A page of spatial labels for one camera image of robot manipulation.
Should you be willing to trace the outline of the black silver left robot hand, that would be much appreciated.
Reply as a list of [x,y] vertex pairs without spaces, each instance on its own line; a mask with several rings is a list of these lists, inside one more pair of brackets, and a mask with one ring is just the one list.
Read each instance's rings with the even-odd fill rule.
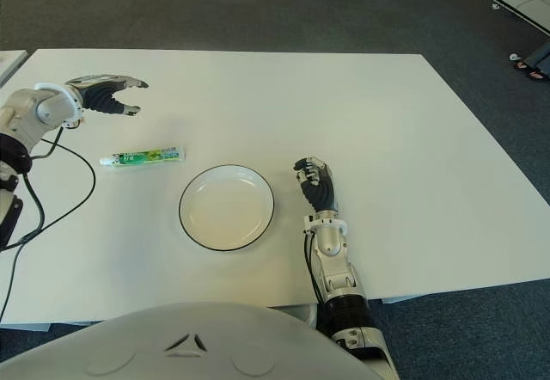
[[85,109],[127,116],[135,116],[141,108],[126,105],[116,100],[114,95],[129,88],[147,89],[149,87],[145,81],[134,77],[111,74],[77,77],[67,81],[65,85],[78,92]]

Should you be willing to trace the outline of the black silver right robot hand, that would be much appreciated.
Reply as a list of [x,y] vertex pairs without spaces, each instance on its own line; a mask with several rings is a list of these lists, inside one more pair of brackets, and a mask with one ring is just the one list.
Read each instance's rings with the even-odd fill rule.
[[315,212],[338,210],[332,173],[325,162],[309,156],[295,162],[293,169],[303,196]]

